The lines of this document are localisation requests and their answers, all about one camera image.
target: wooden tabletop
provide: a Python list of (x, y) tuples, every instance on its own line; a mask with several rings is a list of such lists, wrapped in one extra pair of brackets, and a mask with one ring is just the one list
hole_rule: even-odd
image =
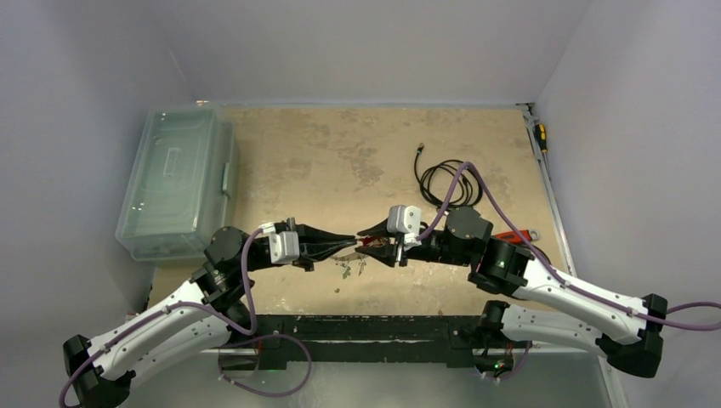
[[(435, 208), (420, 196), (413, 159), (425, 149), (419, 171), (447, 159), (480, 170), (501, 208), (521, 229), (538, 230), (537, 245), (562, 265), (554, 222), (519, 110), (405, 108), (227, 108), (240, 152), (233, 225), (295, 217), (339, 234), (354, 234), (388, 216), (391, 206), (414, 205), (430, 222)], [(432, 184), (446, 193), (451, 176)], [(508, 231), (484, 198), (476, 206)], [(352, 249), (339, 255), (352, 252)], [(476, 315), (493, 297), (466, 281), (468, 268), (411, 261), (389, 268), (373, 259), (359, 273), (328, 260), (315, 272), (293, 266), (251, 273), (258, 313), (324, 315)], [(150, 304), (166, 297), (202, 262), (159, 267)], [(526, 302), (530, 308), (547, 309)]]

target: red tool handle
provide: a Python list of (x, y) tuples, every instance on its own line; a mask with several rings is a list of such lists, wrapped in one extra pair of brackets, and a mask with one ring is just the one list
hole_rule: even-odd
[[(523, 229), (520, 231), (520, 233), (528, 241), (538, 241), (538, 239), (541, 238), (541, 235), (538, 234), (538, 231), (536, 231), (535, 229)], [(509, 244), (520, 245), (523, 243), (523, 241), (520, 239), (520, 236), (516, 235), (516, 233), (513, 231), (496, 234), (494, 235), (494, 237), (498, 238), (499, 240), (506, 241)]]

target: gray wall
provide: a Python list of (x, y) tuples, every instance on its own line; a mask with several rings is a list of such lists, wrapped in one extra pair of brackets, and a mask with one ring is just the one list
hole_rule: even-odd
[(590, 0), (152, 0), (198, 99), (536, 100)]
[(57, 406), (62, 342), (143, 303), (113, 234), (145, 113), (190, 91), (139, 1), (0, 9), (0, 389)]
[[(670, 304), (719, 300), (721, 3), (596, 1), (538, 101), (578, 274)], [(675, 320), (718, 321), (717, 310)], [(634, 407), (721, 405), (721, 332), (664, 329)]]

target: clear plastic container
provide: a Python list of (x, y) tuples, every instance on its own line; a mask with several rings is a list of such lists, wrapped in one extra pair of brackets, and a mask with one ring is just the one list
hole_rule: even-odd
[(220, 109), (150, 113), (117, 240), (139, 261), (202, 258), (213, 233), (231, 223), (236, 162), (233, 126)]

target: black cable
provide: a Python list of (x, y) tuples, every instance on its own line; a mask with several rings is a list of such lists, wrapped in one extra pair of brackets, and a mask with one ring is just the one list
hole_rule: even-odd
[[(456, 174), (456, 171), (458, 171), (458, 166), (463, 164), (463, 161), (460, 161), (458, 159), (450, 159), (443, 161), (435, 166), (427, 168), (423, 172), (423, 175), (419, 177), (418, 158), (423, 152), (423, 147), (425, 146), (423, 145), (423, 143), (421, 143), (416, 150), (416, 160), (413, 161), (413, 173), (416, 176), (418, 188), (421, 191), (421, 196), (423, 197), (423, 199), (437, 208), (440, 207), (441, 204), (443, 204), (443, 199), (438, 198), (430, 191), (430, 183), (435, 176), (435, 172), (437, 172), (438, 170), (442, 170), (450, 174), (451, 176), (454, 176)], [(451, 201), (448, 205), (448, 208), (473, 207), (480, 202), (480, 199), (483, 196), (483, 190), (480, 188), (480, 183), (478, 179), (473, 177), (473, 181), (475, 183), (471, 183), (470, 179), (467, 178), (464, 174), (461, 175), (461, 179), (458, 180), (457, 184), (457, 186), (461, 188), (461, 196), (458, 197), (456, 200)]]

